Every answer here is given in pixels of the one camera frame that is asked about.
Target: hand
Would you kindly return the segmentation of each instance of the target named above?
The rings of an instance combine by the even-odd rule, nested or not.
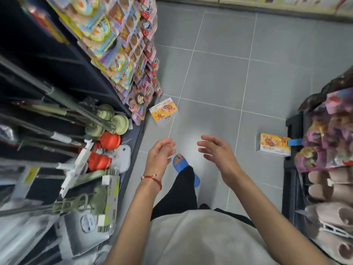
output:
[[[172,161],[169,157],[176,152],[176,150],[173,149],[174,146],[175,142],[172,142],[172,138],[157,141],[157,143],[148,152],[146,168],[143,175],[152,176],[156,174],[157,179],[161,180],[167,165]]]
[[[203,157],[206,160],[216,164],[223,181],[230,187],[236,175],[242,171],[231,146],[216,136],[202,135],[201,139],[204,141],[197,142],[197,145],[204,148],[199,148],[198,151],[205,153]]]

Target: forearm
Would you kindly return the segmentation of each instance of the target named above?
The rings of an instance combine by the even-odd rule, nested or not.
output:
[[[244,171],[237,172],[231,189],[278,263],[330,265],[327,258],[276,209]]]
[[[141,264],[158,190],[159,186],[154,181],[150,179],[141,181],[126,213],[119,237],[104,265]]]

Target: person's right hand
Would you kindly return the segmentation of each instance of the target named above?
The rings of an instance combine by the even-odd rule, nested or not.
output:
[[[234,156],[231,146],[216,136],[202,135],[203,141],[197,142],[198,151],[205,153],[206,160],[214,162],[221,171],[222,179],[228,187],[232,185],[236,175],[241,172],[241,168]]]

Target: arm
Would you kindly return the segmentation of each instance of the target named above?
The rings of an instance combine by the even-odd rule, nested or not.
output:
[[[328,259],[276,209],[266,195],[240,168],[230,145],[203,135],[199,152],[216,164],[265,241],[269,253],[282,265],[331,265]]]
[[[157,174],[157,179],[161,180],[171,162],[169,156],[175,153],[174,146],[175,142],[172,142],[171,138],[158,141],[148,152],[144,176]],[[141,264],[153,204],[159,191],[159,185],[152,179],[141,180],[126,213],[119,237],[104,265]]]

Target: person's left hand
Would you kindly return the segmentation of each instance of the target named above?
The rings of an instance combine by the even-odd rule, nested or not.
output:
[[[157,179],[161,180],[167,165],[172,161],[170,156],[176,153],[173,149],[175,142],[172,142],[172,138],[166,138],[157,141],[157,143],[148,152],[146,168],[144,176],[157,175]]]

